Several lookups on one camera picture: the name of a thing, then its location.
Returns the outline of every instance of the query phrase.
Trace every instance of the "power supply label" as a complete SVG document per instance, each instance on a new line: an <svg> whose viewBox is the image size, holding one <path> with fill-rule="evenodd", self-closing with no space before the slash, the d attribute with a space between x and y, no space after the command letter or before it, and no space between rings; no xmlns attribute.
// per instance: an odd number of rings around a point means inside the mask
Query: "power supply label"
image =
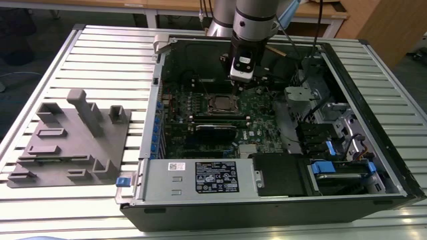
<svg viewBox="0 0 427 240"><path fill-rule="evenodd" d="M195 190L199 194L238 193L239 179L237 162L197 162Z"/></svg>

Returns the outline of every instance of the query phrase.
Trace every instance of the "cpu socket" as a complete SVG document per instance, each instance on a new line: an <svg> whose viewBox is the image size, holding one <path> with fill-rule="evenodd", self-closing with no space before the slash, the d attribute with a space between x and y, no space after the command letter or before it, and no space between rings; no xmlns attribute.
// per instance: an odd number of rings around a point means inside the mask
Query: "cpu socket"
<svg viewBox="0 0 427 240"><path fill-rule="evenodd" d="M209 96L209 108L210 114L237 114L239 112L238 97L234 95L215 95Z"/></svg>

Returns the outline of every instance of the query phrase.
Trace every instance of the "white tag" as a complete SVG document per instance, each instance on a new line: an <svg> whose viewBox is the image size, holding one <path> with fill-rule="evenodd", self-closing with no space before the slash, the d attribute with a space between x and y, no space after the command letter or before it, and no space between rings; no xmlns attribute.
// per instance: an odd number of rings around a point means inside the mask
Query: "white tag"
<svg viewBox="0 0 427 240"><path fill-rule="evenodd" d="M145 7L143 4L133 4L133 3L126 3L125 6L126 6L126 7L139 7L139 8L143 8L143 7Z"/></svg>
<svg viewBox="0 0 427 240"><path fill-rule="evenodd" d="M333 15L331 18L334 19L346 19L347 16L341 16L341 15Z"/></svg>
<svg viewBox="0 0 427 240"><path fill-rule="evenodd" d="M186 163L185 162L170 162L167 170L170 170L170 171L185 171L186 170Z"/></svg>

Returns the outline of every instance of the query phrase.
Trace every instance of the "slotted aluminum table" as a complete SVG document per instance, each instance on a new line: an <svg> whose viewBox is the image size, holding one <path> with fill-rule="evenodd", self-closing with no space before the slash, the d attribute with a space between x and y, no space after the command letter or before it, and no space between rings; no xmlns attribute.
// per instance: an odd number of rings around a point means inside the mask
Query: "slotted aluminum table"
<svg viewBox="0 0 427 240"><path fill-rule="evenodd" d="M89 102L97 102L99 108L123 105L133 110L121 170L138 169L155 66L153 42L158 33L203 35L202 31L93 25L73 30L0 144L0 239L34 236L174 240L202 237L274 240L426 238L427 200L346 224L146 233L135 228L119 210L115 185L8 188L8 175L38 125L38 107L41 103L57 102L62 108L71 108L66 97L73 88L85 89ZM313 40L307 37L294 39ZM423 110L369 45L349 39L322 39L321 42L333 45L414 177L426 189L427 116ZM121 195L130 198L133 189L125 188Z"/></svg>

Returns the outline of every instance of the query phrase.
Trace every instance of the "gray 3d-printed holder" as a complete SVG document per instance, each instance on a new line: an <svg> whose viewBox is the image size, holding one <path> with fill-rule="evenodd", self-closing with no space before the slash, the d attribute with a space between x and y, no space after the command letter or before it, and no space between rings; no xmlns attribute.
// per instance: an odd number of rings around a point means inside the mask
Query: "gray 3d-printed holder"
<svg viewBox="0 0 427 240"><path fill-rule="evenodd" d="M87 93L73 89L75 109L43 103L41 123L31 136L7 185L11 188L114 184L127 141L131 110L99 109Z"/></svg>

